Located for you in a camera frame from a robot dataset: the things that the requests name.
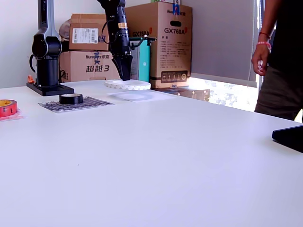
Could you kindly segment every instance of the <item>red bracelet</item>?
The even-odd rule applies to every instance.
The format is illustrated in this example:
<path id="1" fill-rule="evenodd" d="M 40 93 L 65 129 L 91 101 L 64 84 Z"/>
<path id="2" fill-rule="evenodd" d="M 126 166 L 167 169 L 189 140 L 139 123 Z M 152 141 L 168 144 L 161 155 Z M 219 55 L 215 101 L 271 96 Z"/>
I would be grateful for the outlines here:
<path id="1" fill-rule="evenodd" d="M 271 45 L 269 42 L 257 42 L 257 46 L 259 45 L 266 45 L 269 48 L 269 50 L 271 50 Z"/>
<path id="2" fill-rule="evenodd" d="M 266 37 L 267 37 L 268 39 L 270 39 L 270 35 L 269 35 L 269 34 L 267 34 L 267 33 L 265 33 L 265 32 L 260 32 L 260 33 L 259 33 L 259 36 L 260 36 L 261 34 L 262 34 L 262 35 L 266 35 Z"/>

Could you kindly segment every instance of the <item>black electrical tape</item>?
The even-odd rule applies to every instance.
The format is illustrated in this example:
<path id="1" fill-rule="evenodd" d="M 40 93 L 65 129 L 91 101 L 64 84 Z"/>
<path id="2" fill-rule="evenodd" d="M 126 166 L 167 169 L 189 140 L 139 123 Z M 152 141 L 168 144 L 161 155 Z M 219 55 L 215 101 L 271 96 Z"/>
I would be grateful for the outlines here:
<path id="1" fill-rule="evenodd" d="M 60 95 L 59 102 L 60 102 L 60 104 L 63 104 L 63 105 L 66 105 L 66 104 L 73 105 L 73 104 L 83 103 L 83 95 L 81 95 L 81 94 Z"/>

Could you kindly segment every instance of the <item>man's hand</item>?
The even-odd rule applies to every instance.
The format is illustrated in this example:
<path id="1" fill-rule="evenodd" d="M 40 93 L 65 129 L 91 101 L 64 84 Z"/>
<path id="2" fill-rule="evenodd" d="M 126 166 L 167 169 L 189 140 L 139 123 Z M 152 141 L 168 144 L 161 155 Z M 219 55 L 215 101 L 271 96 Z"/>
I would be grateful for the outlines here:
<path id="1" fill-rule="evenodd" d="M 267 63 L 269 57 L 269 49 L 267 45 L 258 45 L 254 55 L 252 56 L 251 63 L 254 67 L 254 72 L 260 76 L 265 76 L 267 70 Z"/>

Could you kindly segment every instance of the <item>red tape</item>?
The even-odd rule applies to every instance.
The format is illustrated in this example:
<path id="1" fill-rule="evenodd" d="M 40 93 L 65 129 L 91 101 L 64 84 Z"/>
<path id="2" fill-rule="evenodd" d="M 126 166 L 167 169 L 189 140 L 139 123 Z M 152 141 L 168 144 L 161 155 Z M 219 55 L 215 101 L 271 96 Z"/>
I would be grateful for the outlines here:
<path id="1" fill-rule="evenodd" d="M 14 100 L 0 100 L 0 117 L 8 117 L 18 111 L 17 102 Z"/>

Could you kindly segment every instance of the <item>shorts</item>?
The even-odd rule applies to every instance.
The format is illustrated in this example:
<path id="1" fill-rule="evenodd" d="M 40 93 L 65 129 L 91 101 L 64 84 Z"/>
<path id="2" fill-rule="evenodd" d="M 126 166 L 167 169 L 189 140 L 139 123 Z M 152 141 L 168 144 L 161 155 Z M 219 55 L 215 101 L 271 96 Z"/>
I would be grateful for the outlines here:
<path id="1" fill-rule="evenodd" d="M 267 69 L 255 112 L 294 120 L 303 108 L 303 73 Z"/>

